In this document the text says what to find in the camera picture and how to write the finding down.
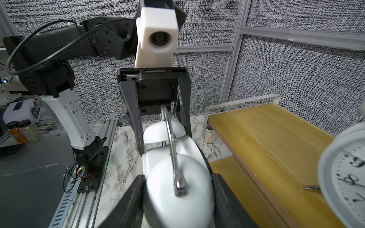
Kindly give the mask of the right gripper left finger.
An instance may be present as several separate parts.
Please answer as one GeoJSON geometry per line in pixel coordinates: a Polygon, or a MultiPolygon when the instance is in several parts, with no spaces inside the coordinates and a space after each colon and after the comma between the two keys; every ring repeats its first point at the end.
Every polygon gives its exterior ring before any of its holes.
{"type": "Polygon", "coordinates": [[[143,220],[143,195],[146,178],[138,175],[100,228],[140,228],[143,220]]]}

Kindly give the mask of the white twin-bell alarm clock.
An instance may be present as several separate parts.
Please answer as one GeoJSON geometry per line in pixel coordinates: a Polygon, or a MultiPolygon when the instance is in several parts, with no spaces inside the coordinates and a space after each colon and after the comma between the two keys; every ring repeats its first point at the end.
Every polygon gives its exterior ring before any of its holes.
{"type": "Polygon", "coordinates": [[[347,228],[365,226],[365,123],[338,134],[318,163],[319,185],[302,189],[321,191],[347,228]]]}

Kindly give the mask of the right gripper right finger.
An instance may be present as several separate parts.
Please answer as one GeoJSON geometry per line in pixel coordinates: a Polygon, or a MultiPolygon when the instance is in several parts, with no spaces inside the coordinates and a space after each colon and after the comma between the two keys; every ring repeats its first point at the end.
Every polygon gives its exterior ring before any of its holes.
{"type": "Polygon", "coordinates": [[[217,228],[257,228],[238,198],[234,195],[224,178],[212,175],[215,194],[214,223],[217,228]]]}

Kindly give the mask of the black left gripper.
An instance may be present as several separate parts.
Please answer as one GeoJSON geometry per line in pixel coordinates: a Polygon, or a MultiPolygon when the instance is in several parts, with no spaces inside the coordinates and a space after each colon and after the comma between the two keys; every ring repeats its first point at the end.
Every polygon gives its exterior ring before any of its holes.
{"type": "Polygon", "coordinates": [[[139,155],[144,153],[141,116],[160,113],[160,106],[171,109],[192,137],[190,120],[191,79],[185,67],[121,68],[117,74],[127,119],[135,133],[139,155]]]}

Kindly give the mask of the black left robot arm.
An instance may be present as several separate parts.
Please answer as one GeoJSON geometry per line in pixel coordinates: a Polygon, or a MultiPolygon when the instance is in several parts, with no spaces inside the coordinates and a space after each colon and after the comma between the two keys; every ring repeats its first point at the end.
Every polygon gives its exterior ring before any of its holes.
{"type": "Polygon", "coordinates": [[[12,75],[55,113],[65,128],[76,158],[87,176],[103,169],[104,140],[91,130],[76,100],[72,59],[108,57],[118,60],[135,57],[135,67],[120,69],[119,90],[127,118],[137,136],[137,147],[144,150],[141,138],[144,115],[157,114],[161,105],[170,107],[180,88],[189,92],[186,68],[173,67],[178,35],[187,13],[173,1],[140,1],[133,19],[95,17],[51,29],[46,24],[28,36],[5,37],[9,54],[6,67],[12,75]]]}

